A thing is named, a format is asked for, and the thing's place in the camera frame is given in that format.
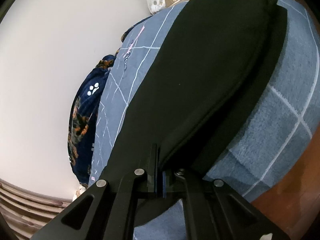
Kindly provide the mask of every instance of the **wood grain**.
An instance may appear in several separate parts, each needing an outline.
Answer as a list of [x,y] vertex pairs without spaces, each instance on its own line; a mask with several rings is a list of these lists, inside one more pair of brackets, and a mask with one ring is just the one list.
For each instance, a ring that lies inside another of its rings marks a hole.
[[11,210],[10,208],[6,207],[5,205],[0,203],[0,211],[2,214],[5,214],[6,216],[12,216],[18,220],[25,221],[26,223],[29,223],[29,225],[36,226],[38,229],[42,228],[46,225],[45,222],[36,220],[24,215],[19,214],[18,212],[15,212],[14,210]]
[[22,236],[24,236],[24,237],[26,237],[26,238],[28,238],[28,239],[30,239],[31,237],[32,237],[32,233],[29,233],[29,232],[27,232],[27,231],[24,231],[23,229],[21,229],[21,228],[18,228],[17,226],[15,226],[15,225],[13,225],[12,223],[8,223],[8,225],[9,225],[9,227],[13,230],[13,231],[15,231],[16,233],[18,233],[18,234],[20,234],[20,235],[22,235]]
[[19,228],[23,228],[23,229],[27,228],[28,230],[32,230],[33,233],[35,233],[36,231],[38,231],[40,229],[38,226],[36,226],[32,223],[28,223],[28,222],[20,219],[19,217],[10,215],[10,213],[2,212],[2,210],[1,210],[1,213],[7,222],[11,222],[11,223],[17,225]]
[[46,198],[34,196],[34,195],[28,194],[26,192],[22,192],[22,191],[15,189],[13,187],[10,187],[10,186],[6,185],[4,182],[0,182],[0,188],[2,188],[3,190],[5,190],[7,192],[10,192],[16,196],[22,197],[24,199],[34,201],[34,202],[37,202],[40,204],[48,205],[48,206],[66,208],[70,204],[69,202],[51,200],[51,199],[46,199]]
[[50,219],[53,219],[56,216],[56,214],[53,214],[53,213],[47,213],[45,211],[37,210],[32,207],[26,207],[26,206],[20,205],[14,201],[2,196],[2,195],[0,195],[0,199],[4,200],[5,202],[7,202],[7,203],[19,208],[19,209],[22,209],[24,211],[30,212],[30,213],[38,215],[38,216],[42,216],[42,217],[46,217],[46,218],[50,218]]
[[24,236],[20,236],[18,234],[16,234],[16,237],[19,239],[19,240],[26,240],[28,238],[24,237]]
[[16,196],[10,192],[7,192],[5,191],[3,188],[0,188],[0,193],[17,201],[17,202],[20,202],[24,205],[28,205],[28,206],[31,206],[31,207],[34,207],[34,208],[38,208],[38,209],[42,209],[42,210],[45,210],[45,211],[50,211],[50,212],[55,212],[55,213],[60,213],[63,208],[60,208],[60,207],[51,207],[51,206],[47,206],[47,205],[43,205],[43,204],[39,204],[39,203],[36,203],[36,202],[32,202],[32,201],[29,201],[29,200],[26,200],[24,198],[21,198],[19,196]]

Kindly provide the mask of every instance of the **brown furniture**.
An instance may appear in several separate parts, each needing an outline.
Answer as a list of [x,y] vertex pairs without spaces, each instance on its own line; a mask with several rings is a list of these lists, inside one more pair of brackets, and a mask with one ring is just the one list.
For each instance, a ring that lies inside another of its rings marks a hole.
[[252,204],[292,240],[305,234],[320,210],[320,127],[293,168]]
[[30,239],[70,202],[41,196],[0,179],[0,213],[20,240]]

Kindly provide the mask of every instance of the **black mount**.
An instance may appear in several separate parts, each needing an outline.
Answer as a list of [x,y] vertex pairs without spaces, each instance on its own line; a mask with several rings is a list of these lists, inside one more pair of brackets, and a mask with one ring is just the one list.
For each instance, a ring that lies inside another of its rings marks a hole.
[[182,199],[188,240],[290,238],[221,179],[202,180],[187,169],[158,170],[152,145],[146,169],[119,181],[99,180],[34,234],[32,240],[132,240],[138,199]]

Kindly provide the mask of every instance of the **black fabric pad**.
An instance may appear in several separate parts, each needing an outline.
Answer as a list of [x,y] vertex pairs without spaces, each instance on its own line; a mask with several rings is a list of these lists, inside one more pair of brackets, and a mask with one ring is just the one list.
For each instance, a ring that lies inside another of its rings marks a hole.
[[[159,146],[161,170],[191,167],[205,175],[252,112],[276,66],[287,26],[287,11],[276,3],[185,5],[127,108],[103,170],[108,180],[143,168],[152,143]],[[140,208],[136,219],[140,224],[155,215]]]

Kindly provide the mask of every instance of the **white paw print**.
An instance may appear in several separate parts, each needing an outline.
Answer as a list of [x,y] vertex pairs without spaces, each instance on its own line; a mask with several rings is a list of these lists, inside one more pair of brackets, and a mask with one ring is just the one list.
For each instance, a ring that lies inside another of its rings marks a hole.
[[95,84],[94,84],[94,87],[95,87],[95,89],[93,89],[93,86],[90,86],[89,89],[90,89],[90,90],[93,90],[93,91],[92,91],[92,93],[91,93],[91,91],[88,91],[88,92],[87,92],[87,95],[88,95],[88,96],[93,95],[93,93],[99,89],[99,83],[98,83],[98,82],[95,83]]

